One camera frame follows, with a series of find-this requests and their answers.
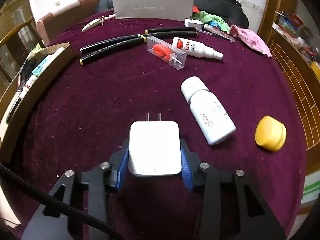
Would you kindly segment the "white power adapter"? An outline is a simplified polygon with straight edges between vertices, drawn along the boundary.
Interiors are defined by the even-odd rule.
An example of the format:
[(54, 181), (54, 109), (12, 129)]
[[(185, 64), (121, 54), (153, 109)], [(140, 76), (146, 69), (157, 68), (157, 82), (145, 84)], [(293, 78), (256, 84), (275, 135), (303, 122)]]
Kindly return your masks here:
[(176, 175), (181, 172), (181, 147), (178, 124), (158, 120), (135, 121), (129, 132), (129, 172), (136, 177)]

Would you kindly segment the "clear plastic case red item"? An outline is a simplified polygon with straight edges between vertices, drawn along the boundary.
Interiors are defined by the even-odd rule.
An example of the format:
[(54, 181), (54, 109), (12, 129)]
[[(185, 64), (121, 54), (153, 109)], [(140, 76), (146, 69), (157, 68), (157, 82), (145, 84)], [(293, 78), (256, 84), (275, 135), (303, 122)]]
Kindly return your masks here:
[(185, 66), (187, 54), (181, 49), (173, 47), (168, 42), (160, 40), (154, 36), (146, 38), (147, 51), (165, 61), (176, 70), (181, 70)]

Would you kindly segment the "white spray bottle red logo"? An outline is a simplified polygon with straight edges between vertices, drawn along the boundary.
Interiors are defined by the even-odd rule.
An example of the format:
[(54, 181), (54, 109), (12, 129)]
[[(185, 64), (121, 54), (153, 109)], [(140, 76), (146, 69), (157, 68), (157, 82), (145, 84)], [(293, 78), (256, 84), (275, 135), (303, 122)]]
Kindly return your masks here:
[(174, 48), (180, 49), (187, 53), (189, 56), (198, 58), (208, 58), (221, 60), (223, 58), (223, 53), (214, 50), (211, 47), (206, 46), (204, 43), (196, 42), (193, 40), (174, 37), (172, 46)]

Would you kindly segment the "black marker pen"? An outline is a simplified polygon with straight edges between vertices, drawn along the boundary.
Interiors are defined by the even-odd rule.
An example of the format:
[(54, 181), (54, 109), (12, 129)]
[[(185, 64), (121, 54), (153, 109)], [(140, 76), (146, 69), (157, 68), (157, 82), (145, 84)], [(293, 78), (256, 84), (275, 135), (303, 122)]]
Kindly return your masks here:
[(113, 45), (107, 46), (105, 48), (99, 49), (97, 51), (94, 51), (86, 56), (83, 56), (79, 59), (79, 62), (82, 66), (85, 66), (108, 55), (115, 54), (122, 50), (134, 48), (144, 43), (146, 43), (146, 37), (144, 36), (133, 38), (126, 41), (121, 41)]
[(81, 54), (88, 54), (88, 53), (92, 53), (96, 50), (99, 49), (103, 49), (105, 47), (108, 47), (110, 45), (116, 44), (118, 42), (123, 42), (123, 41), (127, 41), (133, 38), (138, 38), (140, 37), (140, 34), (134, 34), (134, 35), (127, 35), (127, 36), (121, 36), (121, 37), (114, 37), (114, 38), (110, 38), (108, 40), (102, 40), (99, 42), (95, 42), (89, 45), (86, 45), (84, 47), (80, 48), (80, 53)]
[(145, 37), (154, 36), (159, 39), (168, 39), (168, 38), (191, 38), (191, 37), (198, 37), (199, 33), (196, 31), (167, 31), (167, 32), (157, 32), (151, 34), (143, 34)]
[(161, 32), (177, 32), (177, 31), (197, 31), (195, 27), (171, 27), (171, 28), (153, 28), (153, 29), (145, 29), (144, 34), (154, 34)]

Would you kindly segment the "black marker pen lower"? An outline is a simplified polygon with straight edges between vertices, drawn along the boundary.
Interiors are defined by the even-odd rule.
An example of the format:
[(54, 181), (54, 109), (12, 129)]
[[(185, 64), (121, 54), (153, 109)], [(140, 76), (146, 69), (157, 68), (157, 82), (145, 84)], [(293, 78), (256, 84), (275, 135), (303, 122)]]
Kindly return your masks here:
[(199, 33), (196, 31), (167, 31), (167, 32), (157, 32), (151, 34), (143, 34), (145, 37), (154, 36), (159, 39), (168, 39), (168, 38), (191, 38), (191, 37), (198, 37)]

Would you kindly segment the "pink cloth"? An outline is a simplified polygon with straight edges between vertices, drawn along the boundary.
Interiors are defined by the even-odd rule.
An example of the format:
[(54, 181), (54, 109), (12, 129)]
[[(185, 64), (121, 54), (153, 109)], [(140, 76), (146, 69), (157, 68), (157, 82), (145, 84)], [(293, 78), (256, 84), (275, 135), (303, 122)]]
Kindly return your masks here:
[(251, 29), (239, 28), (238, 26), (233, 24), (229, 30), (229, 34), (232, 37), (240, 39), (252, 50), (255, 50), (263, 55), (268, 56), (269, 58), (272, 58), (272, 54), (266, 43)]

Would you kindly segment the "black marker pen upper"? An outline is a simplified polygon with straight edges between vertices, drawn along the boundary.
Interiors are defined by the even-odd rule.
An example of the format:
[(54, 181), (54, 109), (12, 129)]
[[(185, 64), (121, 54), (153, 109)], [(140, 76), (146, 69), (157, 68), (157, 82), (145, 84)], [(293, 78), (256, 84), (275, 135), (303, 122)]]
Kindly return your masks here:
[(177, 31), (197, 31), (195, 27), (171, 27), (171, 28), (153, 28), (153, 29), (145, 29), (144, 34), (154, 34), (161, 32), (177, 32)]

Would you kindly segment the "wooden brick pattern counter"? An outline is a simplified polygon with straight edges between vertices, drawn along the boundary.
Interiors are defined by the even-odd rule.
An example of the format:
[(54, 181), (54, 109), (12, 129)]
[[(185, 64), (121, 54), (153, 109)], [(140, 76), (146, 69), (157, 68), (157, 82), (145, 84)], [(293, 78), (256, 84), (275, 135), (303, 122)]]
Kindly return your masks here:
[(319, 77), (276, 24), (277, 11), (292, 14), (297, 0), (266, 0), (258, 35), (266, 42), (295, 98), (306, 142), (306, 174), (319, 171)]

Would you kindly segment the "small white charger box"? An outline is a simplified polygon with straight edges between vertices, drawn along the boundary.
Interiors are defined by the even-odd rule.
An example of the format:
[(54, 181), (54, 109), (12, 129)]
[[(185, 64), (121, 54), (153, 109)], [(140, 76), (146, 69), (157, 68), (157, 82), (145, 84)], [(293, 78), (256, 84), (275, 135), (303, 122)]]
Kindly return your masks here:
[(192, 18), (186, 18), (184, 20), (184, 26), (188, 28), (196, 28), (197, 30), (202, 30), (203, 28), (203, 23), (200, 20), (195, 20)]

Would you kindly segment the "green cloth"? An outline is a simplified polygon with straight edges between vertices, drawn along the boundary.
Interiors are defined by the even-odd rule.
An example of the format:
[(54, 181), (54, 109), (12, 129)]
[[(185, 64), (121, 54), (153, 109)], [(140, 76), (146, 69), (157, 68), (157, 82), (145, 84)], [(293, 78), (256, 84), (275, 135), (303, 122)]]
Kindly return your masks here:
[(196, 12), (192, 16), (193, 20), (199, 20), (203, 24), (208, 24), (212, 27), (218, 27), (221, 31), (228, 33), (230, 31), (230, 26), (228, 23), (220, 16), (209, 14), (205, 11)]

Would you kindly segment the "white car key fob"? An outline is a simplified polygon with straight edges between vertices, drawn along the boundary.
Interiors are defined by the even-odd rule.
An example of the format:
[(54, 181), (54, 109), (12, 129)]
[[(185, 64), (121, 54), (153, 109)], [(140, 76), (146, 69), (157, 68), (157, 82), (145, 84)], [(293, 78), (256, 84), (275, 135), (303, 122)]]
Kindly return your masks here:
[(103, 25), (104, 21), (105, 21), (105, 17), (104, 16), (101, 16), (100, 18), (96, 18), (95, 20), (92, 20), (91, 22), (86, 24), (82, 28), (81, 32), (84, 33), (86, 31), (88, 31), (89, 29), (92, 29), (92, 28), (94, 28), (94, 27), (96, 27), (98, 25)]

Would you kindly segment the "wooden chair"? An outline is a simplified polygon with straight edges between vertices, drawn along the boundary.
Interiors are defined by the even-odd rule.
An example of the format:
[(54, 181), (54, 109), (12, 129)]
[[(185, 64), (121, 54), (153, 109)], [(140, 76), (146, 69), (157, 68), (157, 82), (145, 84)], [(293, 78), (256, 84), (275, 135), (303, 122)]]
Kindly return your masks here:
[(42, 38), (40, 37), (36, 29), (33, 27), (33, 22), (34, 17), (31, 16), (26, 22), (14, 27), (7, 35), (5, 35), (1, 39), (1, 47), (7, 47), (9, 53), (19, 66), (22, 65), (29, 53), (28, 49), (24, 46), (22, 39), (18, 35), (19, 31), (22, 30), (24, 27), (29, 28), (29, 30), (35, 38), (36, 44), (39, 44), (41, 48), (45, 47), (45, 45), (42, 42)]

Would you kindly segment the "black leather sofa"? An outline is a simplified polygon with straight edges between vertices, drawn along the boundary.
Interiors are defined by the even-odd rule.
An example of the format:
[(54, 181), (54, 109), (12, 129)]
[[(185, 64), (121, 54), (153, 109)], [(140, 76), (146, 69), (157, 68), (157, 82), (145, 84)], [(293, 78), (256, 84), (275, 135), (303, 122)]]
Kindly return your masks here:
[(163, 18), (183, 21), (200, 11), (219, 16), (227, 23), (248, 28), (249, 21), (235, 0), (99, 0), (95, 12), (115, 9), (119, 18)]

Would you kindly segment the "grey rectangular box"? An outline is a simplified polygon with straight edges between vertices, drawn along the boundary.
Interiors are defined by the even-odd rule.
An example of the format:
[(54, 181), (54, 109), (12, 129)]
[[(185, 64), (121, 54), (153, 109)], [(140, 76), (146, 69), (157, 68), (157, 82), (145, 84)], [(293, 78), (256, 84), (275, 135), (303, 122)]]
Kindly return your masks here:
[(117, 19), (157, 18), (184, 21), (193, 14), (194, 0), (112, 0)]

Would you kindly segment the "wooden cabinet glass doors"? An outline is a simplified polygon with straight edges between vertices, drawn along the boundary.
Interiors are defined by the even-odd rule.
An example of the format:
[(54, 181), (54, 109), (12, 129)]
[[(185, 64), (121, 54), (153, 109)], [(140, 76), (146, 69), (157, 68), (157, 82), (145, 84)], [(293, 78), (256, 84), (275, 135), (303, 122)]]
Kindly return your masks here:
[(20, 70), (27, 54), (37, 45), (33, 35), (35, 23), (29, 0), (6, 0), (1, 7), (1, 39), (9, 39), (1, 45), (1, 94)]

